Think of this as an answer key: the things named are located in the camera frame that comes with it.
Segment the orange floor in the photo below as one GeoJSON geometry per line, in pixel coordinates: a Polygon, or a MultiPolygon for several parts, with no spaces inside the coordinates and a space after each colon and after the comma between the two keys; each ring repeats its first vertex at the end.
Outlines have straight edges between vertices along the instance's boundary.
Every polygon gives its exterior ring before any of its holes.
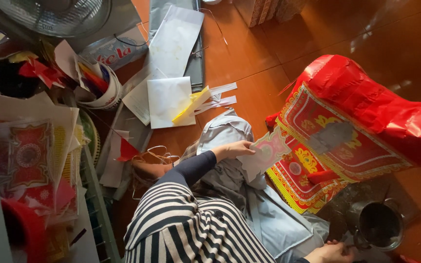
{"type": "MultiPolygon", "coordinates": [[[[148,0],[132,0],[148,29],[148,0]]],[[[276,113],[289,94],[277,94],[315,58],[340,54],[359,63],[371,78],[403,98],[421,101],[421,0],[319,0],[301,15],[279,24],[275,20],[248,28],[229,0],[212,10],[228,43],[221,38],[216,21],[205,14],[203,22],[205,84],[216,87],[236,81],[232,105],[253,127],[255,138],[266,132],[264,119],[276,113]]],[[[142,65],[131,63],[118,70],[122,83],[142,65]]],[[[181,155],[199,138],[204,125],[225,109],[215,108],[197,115],[193,126],[155,130],[149,147],[164,145],[181,155]]],[[[421,169],[396,175],[421,209],[421,169]]],[[[114,207],[117,242],[126,231],[137,201],[128,192],[114,207]]],[[[421,218],[411,225],[396,250],[421,262],[421,218]]]]}

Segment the yellow paper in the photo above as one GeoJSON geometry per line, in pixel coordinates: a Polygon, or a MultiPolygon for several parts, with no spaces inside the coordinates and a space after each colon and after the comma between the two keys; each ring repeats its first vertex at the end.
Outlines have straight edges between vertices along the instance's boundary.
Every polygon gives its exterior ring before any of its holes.
{"type": "Polygon", "coordinates": [[[201,104],[203,104],[206,100],[208,100],[211,97],[211,92],[209,91],[209,86],[205,87],[202,91],[191,94],[190,95],[192,103],[184,109],[182,112],[180,112],[173,120],[172,122],[177,124],[181,120],[183,120],[184,117],[188,117],[191,113],[193,113],[201,104]]]}

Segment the striped shirt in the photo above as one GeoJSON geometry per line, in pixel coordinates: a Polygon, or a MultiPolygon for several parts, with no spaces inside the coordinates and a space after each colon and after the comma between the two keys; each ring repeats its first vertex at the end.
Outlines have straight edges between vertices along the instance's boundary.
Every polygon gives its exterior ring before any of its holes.
{"type": "Polygon", "coordinates": [[[126,263],[275,262],[231,201],[164,181],[144,194],[128,225],[126,263]]]}

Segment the light blue cloth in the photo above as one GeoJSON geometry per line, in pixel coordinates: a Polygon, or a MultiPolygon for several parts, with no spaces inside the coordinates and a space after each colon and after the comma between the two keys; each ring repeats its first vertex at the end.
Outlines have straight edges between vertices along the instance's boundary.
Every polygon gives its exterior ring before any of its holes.
{"type": "MultiPolygon", "coordinates": [[[[251,126],[233,109],[208,122],[198,142],[200,154],[216,146],[247,140],[254,141],[251,126]]],[[[248,225],[277,262],[289,263],[322,247],[329,234],[329,223],[312,215],[300,215],[291,209],[266,184],[264,174],[245,182],[246,171],[237,159],[225,159],[202,177],[242,211],[248,225]]]]}

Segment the black and white striped sleeve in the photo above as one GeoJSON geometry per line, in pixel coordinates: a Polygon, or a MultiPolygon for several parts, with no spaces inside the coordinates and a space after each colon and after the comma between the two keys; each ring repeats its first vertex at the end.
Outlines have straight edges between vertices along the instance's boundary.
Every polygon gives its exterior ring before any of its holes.
{"type": "Polygon", "coordinates": [[[151,245],[153,248],[159,247],[158,235],[154,240],[153,234],[186,222],[196,215],[197,208],[191,190],[182,184],[164,182],[151,187],[139,202],[124,236],[126,256],[132,257],[134,250],[137,253],[135,248],[143,242],[157,242],[151,245]]]}

